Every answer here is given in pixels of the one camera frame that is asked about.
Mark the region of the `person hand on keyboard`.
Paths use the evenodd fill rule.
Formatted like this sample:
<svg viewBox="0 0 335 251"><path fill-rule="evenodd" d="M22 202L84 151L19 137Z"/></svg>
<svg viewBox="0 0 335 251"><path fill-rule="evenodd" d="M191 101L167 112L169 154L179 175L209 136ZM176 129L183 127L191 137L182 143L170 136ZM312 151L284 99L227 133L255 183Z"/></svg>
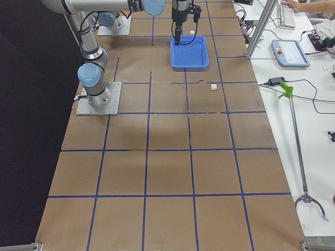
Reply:
<svg viewBox="0 0 335 251"><path fill-rule="evenodd" d="M282 0L282 5L288 6L289 8L293 9L294 12L300 11L300 3L294 0Z"/></svg>

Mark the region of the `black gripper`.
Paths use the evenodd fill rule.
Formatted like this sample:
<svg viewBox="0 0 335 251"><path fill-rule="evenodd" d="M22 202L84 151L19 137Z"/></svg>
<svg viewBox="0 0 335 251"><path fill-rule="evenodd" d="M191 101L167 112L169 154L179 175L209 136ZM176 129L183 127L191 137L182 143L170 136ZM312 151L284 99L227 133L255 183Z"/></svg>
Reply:
<svg viewBox="0 0 335 251"><path fill-rule="evenodd" d="M172 20L175 22L174 40L175 45L180 44L182 34L182 23L187 21L189 13L189 1L172 0Z"/></svg>

